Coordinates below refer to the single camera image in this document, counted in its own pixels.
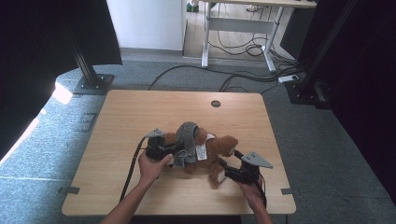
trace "gray carpet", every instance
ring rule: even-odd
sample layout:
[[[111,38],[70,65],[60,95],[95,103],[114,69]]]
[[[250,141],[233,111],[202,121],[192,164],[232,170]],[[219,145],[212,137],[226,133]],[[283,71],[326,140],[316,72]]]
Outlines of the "gray carpet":
[[[163,71],[182,63],[124,61],[95,66],[115,75],[111,89],[147,90]],[[270,77],[258,67],[212,65],[211,70]],[[162,76],[152,90],[218,91],[230,75],[182,67]],[[70,91],[79,70],[58,82]],[[262,92],[276,141],[297,205],[289,223],[395,223],[396,208],[387,192],[332,111],[292,105],[286,89],[275,82],[234,79],[230,91]],[[74,95],[67,105],[51,98],[37,116],[38,124],[0,165],[0,223],[98,223],[101,217],[66,217],[65,195],[88,143],[105,96]],[[275,223],[285,217],[272,216]],[[243,216],[243,223],[255,223]]]

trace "wooden desk top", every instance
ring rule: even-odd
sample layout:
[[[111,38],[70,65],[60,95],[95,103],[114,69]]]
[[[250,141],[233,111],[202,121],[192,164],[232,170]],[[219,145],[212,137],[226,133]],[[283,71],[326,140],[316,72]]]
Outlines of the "wooden desk top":
[[[264,5],[274,7],[316,7],[315,1],[308,2],[306,0],[203,0],[204,2],[241,4],[241,5]]]
[[[211,102],[220,101],[220,107]],[[155,128],[176,132],[185,121],[194,121],[217,136],[233,135],[237,149],[259,153],[274,165],[261,168],[266,181],[268,212],[292,214],[290,187],[262,97],[258,93],[194,91],[110,91],[78,167],[63,212],[67,216],[106,215],[119,202],[132,156],[141,138]],[[225,158],[238,168],[240,161]],[[137,215],[242,215],[252,214],[240,188],[226,178],[210,188],[208,171],[193,175],[181,169],[164,170],[140,204]],[[129,192],[137,183],[136,163]]]

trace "gray cloth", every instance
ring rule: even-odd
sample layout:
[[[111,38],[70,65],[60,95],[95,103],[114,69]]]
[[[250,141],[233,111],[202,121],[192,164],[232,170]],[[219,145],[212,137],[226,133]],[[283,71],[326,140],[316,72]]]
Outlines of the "gray cloth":
[[[176,132],[176,140],[184,143],[184,149],[174,155],[174,166],[184,167],[185,163],[196,162],[194,136],[198,133],[198,125],[188,121],[183,123]]]

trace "white power adapter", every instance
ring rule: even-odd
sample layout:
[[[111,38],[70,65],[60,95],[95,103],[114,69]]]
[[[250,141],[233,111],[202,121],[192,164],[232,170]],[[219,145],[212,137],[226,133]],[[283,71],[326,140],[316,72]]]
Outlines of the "white power adapter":
[[[288,82],[288,81],[296,81],[298,80],[299,77],[297,77],[296,75],[291,75],[291,76],[286,76],[286,77],[280,77],[279,83],[284,83],[284,82]]]

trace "person's left hand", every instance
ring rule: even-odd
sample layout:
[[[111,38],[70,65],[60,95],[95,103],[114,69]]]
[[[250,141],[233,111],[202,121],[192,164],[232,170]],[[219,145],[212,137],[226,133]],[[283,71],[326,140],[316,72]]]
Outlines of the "person's left hand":
[[[146,156],[146,150],[139,156],[140,180],[142,184],[151,185],[160,175],[167,162],[173,158],[172,154],[166,155],[162,161],[153,161]]]

